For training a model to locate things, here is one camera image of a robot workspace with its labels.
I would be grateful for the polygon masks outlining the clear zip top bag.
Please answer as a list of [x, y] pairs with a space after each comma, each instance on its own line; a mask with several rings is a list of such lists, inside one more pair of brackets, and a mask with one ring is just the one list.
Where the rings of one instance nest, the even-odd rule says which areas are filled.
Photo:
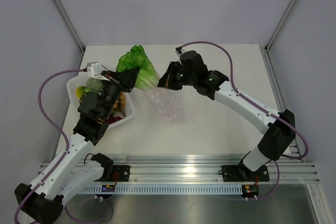
[[183, 100], [178, 91], [156, 88], [143, 93], [165, 122], [178, 124], [185, 120]]

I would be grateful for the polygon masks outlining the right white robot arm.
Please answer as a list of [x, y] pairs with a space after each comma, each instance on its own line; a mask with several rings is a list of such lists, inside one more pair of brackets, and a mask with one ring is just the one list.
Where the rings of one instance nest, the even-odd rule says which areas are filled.
[[208, 70], [200, 54], [194, 50], [176, 49], [178, 61], [171, 61], [159, 80], [160, 88], [178, 91], [184, 86], [228, 106], [249, 121], [262, 135], [258, 145], [233, 167], [228, 178], [238, 182], [260, 179], [261, 167], [268, 161], [277, 161], [295, 139], [295, 116], [289, 110], [270, 109], [234, 88], [228, 76], [217, 70]]

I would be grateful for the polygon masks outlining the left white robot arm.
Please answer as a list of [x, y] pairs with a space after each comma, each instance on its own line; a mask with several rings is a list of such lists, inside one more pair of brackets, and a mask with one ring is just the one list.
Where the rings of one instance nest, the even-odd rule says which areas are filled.
[[102, 71], [93, 67], [85, 72], [102, 82], [99, 93], [85, 92], [79, 99], [80, 114], [73, 133], [65, 138], [65, 150], [60, 152], [47, 168], [28, 185], [19, 184], [14, 193], [18, 201], [14, 221], [23, 211], [36, 223], [54, 223], [61, 215], [69, 200], [83, 187], [96, 180], [107, 181], [117, 178], [113, 160], [98, 153], [73, 176], [70, 172], [81, 158], [90, 153], [109, 127], [108, 119], [119, 96], [129, 93], [135, 86], [139, 67], [124, 72]]

